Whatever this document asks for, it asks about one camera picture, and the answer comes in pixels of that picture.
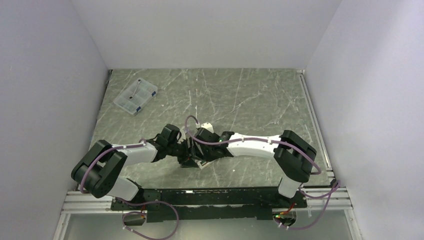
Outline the white remote control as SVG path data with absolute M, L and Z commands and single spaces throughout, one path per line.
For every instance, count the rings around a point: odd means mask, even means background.
M 212 162 L 203 161 L 203 160 L 196 160 L 196 164 L 200 169 L 204 169 L 212 164 Z

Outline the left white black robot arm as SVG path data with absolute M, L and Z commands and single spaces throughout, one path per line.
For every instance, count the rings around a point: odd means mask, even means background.
M 97 141 L 71 171 L 71 178 L 80 185 L 82 193 L 95 198 L 111 196 L 123 199 L 131 210 L 144 203 L 144 189 L 135 181 L 124 178 L 125 167 L 155 163 L 167 156 L 180 162 L 189 158 L 190 141 L 181 130 L 167 124 L 150 139 L 142 138 L 133 144 L 112 144 L 104 139 Z

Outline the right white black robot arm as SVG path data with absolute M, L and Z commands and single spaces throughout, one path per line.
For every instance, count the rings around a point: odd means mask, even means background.
M 258 157 L 273 159 L 283 172 L 275 194 L 276 203 L 287 208 L 295 201 L 302 184 L 309 181 L 317 150 L 292 130 L 281 135 L 249 136 L 232 131 L 218 135 L 200 127 L 190 138 L 198 145 L 200 159 L 211 162 L 230 157 Z

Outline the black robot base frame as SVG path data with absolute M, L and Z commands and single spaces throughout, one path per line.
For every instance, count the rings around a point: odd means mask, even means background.
M 306 198 L 296 192 L 287 198 L 276 186 L 230 188 L 147 188 L 132 203 L 149 202 L 148 223 L 171 220 L 241 219 L 271 220 L 287 209 L 304 209 Z

